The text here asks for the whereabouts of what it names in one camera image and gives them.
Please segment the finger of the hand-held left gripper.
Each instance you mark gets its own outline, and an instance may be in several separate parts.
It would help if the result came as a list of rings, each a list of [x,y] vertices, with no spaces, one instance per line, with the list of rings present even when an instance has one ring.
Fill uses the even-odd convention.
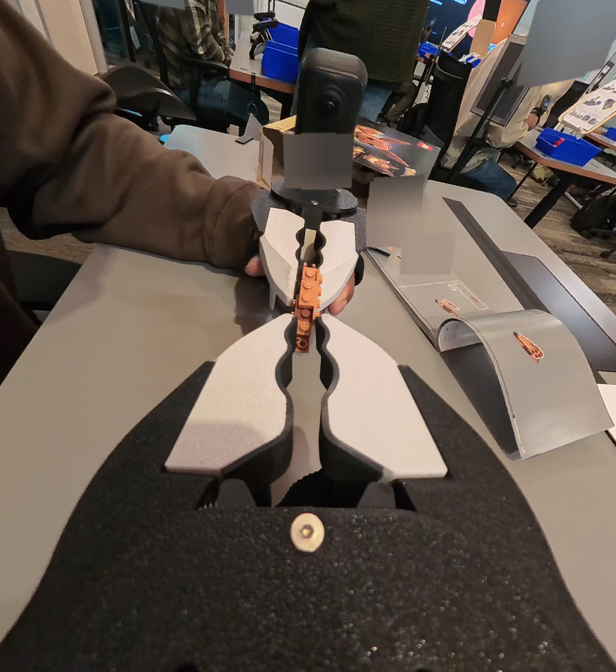
[[[270,208],[260,238],[260,258],[270,285],[270,308],[277,300],[292,311],[305,222],[289,210]]]
[[[354,272],[359,254],[356,250],[355,224],[344,220],[321,223],[319,269],[323,276],[321,284],[321,312],[328,312]]]

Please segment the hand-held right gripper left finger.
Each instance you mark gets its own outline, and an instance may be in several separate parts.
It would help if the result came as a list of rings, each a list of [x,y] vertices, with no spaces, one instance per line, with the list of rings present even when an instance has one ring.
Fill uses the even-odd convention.
[[[293,453],[293,317],[281,315],[216,360],[166,470],[217,478],[279,478]]]

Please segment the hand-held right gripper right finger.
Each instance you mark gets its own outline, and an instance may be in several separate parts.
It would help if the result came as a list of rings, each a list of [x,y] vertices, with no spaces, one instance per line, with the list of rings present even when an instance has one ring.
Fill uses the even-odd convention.
[[[329,478],[442,478],[447,466],[396,361],[338,318],[319,319],[320,460]]]

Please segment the brown brick assembly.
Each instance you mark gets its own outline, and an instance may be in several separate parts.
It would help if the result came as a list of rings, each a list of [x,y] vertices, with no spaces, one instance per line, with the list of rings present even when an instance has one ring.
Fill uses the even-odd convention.
[[[315,322],[321,311],[321,284],[323,276],[315,264],[304,263],[292,301],[292,314],[297,308],[312,307]]]

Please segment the dark brown small brick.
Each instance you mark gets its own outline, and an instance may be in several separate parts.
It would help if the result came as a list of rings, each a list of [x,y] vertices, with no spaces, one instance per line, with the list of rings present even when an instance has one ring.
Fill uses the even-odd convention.
[[[299,354],[307,354],[310,351],[310,340],[315,322],[315,314],[312,307],[297,308],[293,316],[296,318],[296,348]]]

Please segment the brick instruction booklet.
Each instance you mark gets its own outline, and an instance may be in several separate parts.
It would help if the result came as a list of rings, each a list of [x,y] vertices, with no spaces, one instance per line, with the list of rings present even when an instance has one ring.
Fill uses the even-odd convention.
[[[529,459],[614,427],[571,331],[517,298],[479,251],[451,273],[401,273],[401,249],[369,256],[502,449]]]

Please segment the person's left forearm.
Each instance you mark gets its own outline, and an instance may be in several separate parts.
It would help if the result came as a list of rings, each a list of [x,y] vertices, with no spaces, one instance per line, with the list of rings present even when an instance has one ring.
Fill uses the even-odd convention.
[[[258,252],[257,185],[216,180],[115,107],[107,84],[0,1],[0,208],[16,227],[244,269]]]

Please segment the grey desk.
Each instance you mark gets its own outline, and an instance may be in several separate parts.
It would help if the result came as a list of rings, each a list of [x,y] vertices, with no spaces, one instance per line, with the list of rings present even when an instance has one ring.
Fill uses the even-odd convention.
[[[242,328],[266,284],[97,246],[0,387],[0,642],[99,467]],[[411,366],[488,442],[522,489],[570,592],[616,661],[616,445],[606,433],[521,460],[497,445],[452,370],[366,260],[340,318]]]

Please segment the person's left hand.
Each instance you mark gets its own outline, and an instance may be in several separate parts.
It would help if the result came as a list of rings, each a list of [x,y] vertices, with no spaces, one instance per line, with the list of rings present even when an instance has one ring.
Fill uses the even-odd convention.
[[[245,266],[245,273],[251,277],[261,277],[265,275],[264,267],[259,255],[253,256]],[[339,294],[339,296],[334,299],[334,301],[329,305],[328,312],[330,315],[337,316],[339,315],[352,300],[354,296],[355,287],[363,279],[364,273],[364,260],[360,255],[358,261],[356,262],[354,272],[347,281],[345,287]]]

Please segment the blue plastic bin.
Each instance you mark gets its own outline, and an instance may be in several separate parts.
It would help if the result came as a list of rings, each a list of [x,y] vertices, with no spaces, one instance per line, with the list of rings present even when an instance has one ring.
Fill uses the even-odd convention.
[[[265,77],[294,85],[299,73],[299,29],[280,22],[270,29],[270,40],[262,56]]]

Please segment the brick set box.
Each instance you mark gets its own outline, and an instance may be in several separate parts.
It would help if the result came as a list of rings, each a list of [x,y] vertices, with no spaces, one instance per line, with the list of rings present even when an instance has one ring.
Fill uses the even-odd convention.
[[[350,178],[367,183],[376,177],[415,180],[424,185],[439,148],[363,117],[353,133],[304,133],[295,139],[296,117],[262,128],[258,179],[266,185],[285,174],[292,188],[346,188]]]

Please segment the curled grey instruction booklet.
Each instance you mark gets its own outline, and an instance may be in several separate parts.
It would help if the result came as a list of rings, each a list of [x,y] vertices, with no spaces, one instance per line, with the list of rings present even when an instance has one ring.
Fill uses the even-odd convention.
[[[488,258],[523,309],[554,315],[573,334],[595,372],[616,373],[616,344],[538,258],[501,251],[456,199],[444,202]]]

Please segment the stack of blue bins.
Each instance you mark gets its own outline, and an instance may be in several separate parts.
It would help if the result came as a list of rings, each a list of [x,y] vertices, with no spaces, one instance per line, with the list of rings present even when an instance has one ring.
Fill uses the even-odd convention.
[[[543,129],[535,143],[536,149],[556,160],[584,167],[600,153],[590,141],[552,128]]]

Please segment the wooden office table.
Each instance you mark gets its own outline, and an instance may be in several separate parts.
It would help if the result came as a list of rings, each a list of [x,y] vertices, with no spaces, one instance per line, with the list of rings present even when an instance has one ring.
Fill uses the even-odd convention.
[[[522,140],[516,142],[513,148],[532,159],[536,164],[552,169],[559,175],[557,184],[543,197],[524,222],[533,229],[565,194],[566,190],[576,182],[578,177],[585,177],[598,183],[616,186],[616,172],[599,163],[595,159],[586,166],[579,167],[564,161],[547,156],[536,148],[536,141],[540,132],[531,131]]]

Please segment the black backpack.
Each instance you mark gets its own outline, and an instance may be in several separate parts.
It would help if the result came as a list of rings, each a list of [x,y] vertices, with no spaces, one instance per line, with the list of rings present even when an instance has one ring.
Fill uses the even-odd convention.
[[[612,231],[616,222],[616,195],[597,197],[573,214],[571,228],[584,237],[602,231]]]

